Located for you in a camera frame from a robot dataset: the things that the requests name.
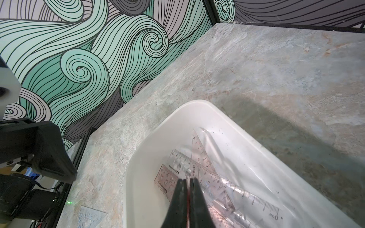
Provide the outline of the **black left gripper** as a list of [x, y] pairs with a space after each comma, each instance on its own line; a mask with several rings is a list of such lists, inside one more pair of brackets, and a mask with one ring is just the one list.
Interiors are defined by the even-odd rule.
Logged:
[[68, 156], [60, 128], [29, 118], [1, 121], [1, 167], [23, 162], [34, 172], [73, 183], [77, 169]]

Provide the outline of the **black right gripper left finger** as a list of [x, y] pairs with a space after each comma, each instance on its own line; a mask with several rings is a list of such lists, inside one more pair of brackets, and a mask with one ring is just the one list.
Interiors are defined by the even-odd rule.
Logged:
[[162, 228], [187, 228], [189, 214], [189, 189], [186, 179], [179, 179], [170, 202]]

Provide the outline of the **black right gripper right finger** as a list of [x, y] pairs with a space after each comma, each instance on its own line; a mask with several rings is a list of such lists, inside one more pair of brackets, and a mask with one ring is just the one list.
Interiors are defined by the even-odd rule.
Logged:
[[215, 228], [203, 191], [197, 178], [190, 179], [189, 186], [189, 227]]

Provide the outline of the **clear straight ruler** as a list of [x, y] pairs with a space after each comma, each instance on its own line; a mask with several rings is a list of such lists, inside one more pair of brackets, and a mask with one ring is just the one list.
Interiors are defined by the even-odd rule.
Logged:
[[[191, 156], [173, 150], [169, 157], [169, 168], [181, 178], [193, 178]], [[217, 173], [213, 181], [197, 178], [209, 206], [221, 215], [244, 226], [281, 227], [283, 211], [264, 199], [250, 193]]]

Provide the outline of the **blue triangle ruler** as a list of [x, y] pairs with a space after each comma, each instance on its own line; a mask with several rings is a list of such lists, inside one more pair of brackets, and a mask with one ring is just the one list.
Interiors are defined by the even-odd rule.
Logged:
[[107, 215], [89, 207], [81, 206], [78, 216], [77, 228], [95, 228]]

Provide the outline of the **pink triangle ruler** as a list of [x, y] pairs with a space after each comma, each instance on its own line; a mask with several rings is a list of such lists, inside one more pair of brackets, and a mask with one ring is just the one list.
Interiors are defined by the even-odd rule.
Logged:
[[217, 178], [217, 173], [210, 160], [201, 140], [198, 132], [193, 130], [193, 142], [192, 142], [192, 155], [193, 160], [192, 167], [192, 177], [199, 178], [200, 180], [206, 179], [208, 181], [213, 181]]

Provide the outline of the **white plastic storage box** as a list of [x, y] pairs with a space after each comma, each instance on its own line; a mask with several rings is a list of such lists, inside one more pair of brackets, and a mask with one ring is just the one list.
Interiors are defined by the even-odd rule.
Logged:
[[278, 212], [248, 217], [266, 227], [362, 228], [365, 157], [362, 121], [323, 114], [305, 104], [263, 106], [247, 98], [209, 102], [141, 101], [124, 108], [128, 143], [126, 228], [160, 227], [169, 201], [155, 185], [173, 150], [191, 157], [198, 134], [216, 172]]

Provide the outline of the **black corner frame post left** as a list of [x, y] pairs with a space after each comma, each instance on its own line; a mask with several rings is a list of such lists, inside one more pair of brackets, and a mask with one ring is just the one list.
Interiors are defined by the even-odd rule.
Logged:
[[208, 18], [212, 26], [214, 26], [217, 23], [220, 23], [221, 21], [214, 0], [202, 0], [202, 3], [205, 7], [205, 10], [208, 14]]

